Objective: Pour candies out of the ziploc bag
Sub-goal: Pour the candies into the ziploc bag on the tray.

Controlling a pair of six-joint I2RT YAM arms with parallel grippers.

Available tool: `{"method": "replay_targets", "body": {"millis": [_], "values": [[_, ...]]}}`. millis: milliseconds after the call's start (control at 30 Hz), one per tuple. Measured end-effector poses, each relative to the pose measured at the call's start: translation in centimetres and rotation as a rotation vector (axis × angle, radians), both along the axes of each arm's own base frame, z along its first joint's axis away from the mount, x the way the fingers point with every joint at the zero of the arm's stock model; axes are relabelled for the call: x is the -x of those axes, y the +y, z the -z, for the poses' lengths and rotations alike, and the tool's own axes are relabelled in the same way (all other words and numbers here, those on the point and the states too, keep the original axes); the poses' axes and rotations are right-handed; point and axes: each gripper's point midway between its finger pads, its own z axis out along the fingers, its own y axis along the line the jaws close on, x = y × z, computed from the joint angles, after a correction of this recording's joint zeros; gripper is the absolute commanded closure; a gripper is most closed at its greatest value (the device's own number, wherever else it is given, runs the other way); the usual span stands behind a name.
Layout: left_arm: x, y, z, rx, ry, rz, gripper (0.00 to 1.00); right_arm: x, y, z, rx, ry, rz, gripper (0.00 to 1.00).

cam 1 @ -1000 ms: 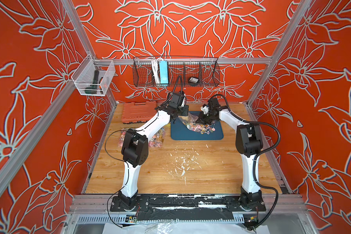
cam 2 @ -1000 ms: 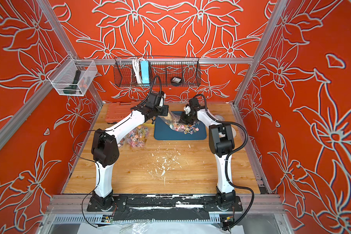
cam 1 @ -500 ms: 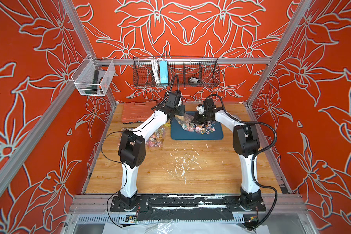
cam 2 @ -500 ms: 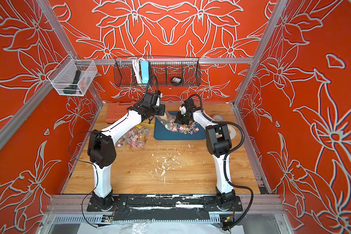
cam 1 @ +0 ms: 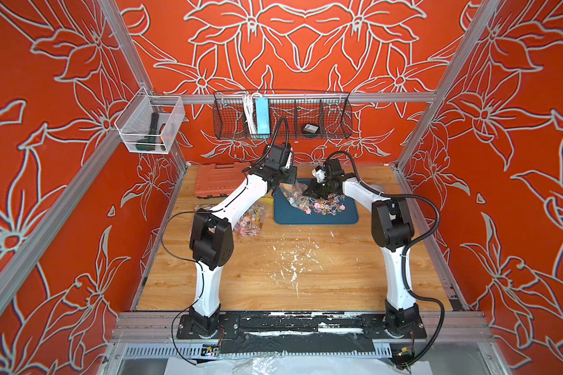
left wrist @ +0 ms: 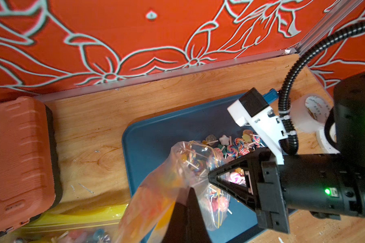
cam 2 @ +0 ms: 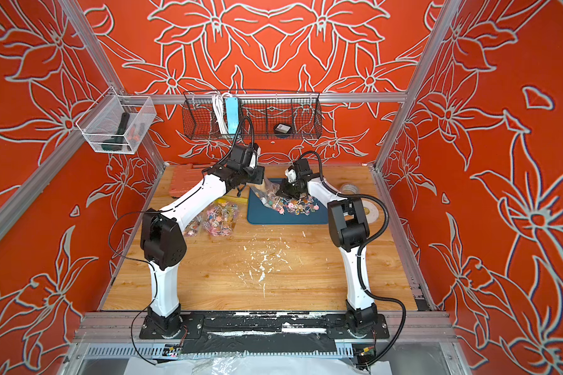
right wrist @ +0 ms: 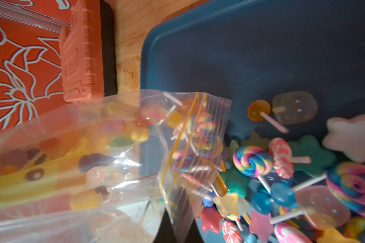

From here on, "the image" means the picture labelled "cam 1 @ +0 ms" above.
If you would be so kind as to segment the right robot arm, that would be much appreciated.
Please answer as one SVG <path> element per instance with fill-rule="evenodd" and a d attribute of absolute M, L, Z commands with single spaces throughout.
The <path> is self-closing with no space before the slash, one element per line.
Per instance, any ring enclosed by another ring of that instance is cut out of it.
<path fill-rule="evenodd" d="M 312 198 L 344 195 L 369 210 L 372 238 L 383 251 L 386 267 L 386 332 L 393 338 L 401 338 L 413 331 L 421 319 L 411 290 L 408 245 L 414 237 L 414 225 L 406 198 L 365 184 L 356 173 L 346 173 L 337 159 L 315 167 L 312 175 L 305 195 Z"/>

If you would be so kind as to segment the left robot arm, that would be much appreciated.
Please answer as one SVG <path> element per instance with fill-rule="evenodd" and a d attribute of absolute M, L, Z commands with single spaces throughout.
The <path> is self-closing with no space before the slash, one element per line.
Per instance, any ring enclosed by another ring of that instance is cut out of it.
<path fill-rule="evenodd" d="M 189 248 L 197 271 L 195 301 L 189 317 L 202 336 L 218 330 L 221 311 L 220 287 L 224 265 L 234 252 L 233 231 L 245 212 L 281 183 L 294 183 L 297 168 L 292 163 L 289 142 L 270 145 L 248 167 L 242 183 L 222 202 L 195 212 Z"/>

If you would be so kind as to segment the blue plastic tray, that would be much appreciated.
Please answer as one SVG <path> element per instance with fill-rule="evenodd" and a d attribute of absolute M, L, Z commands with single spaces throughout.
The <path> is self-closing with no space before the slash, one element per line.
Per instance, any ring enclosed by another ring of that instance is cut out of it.
<path fill-rule="evenodd" d="M 293 207 L 277 187 L 274 194 L 274 221 L 280 225 L 352 225 L 359 220 L 356 203 L 351 198 L 340 198 L 337 203 L 327 204 L 330 211 L 319 212 L 311 206 L 311 213 Z"/>

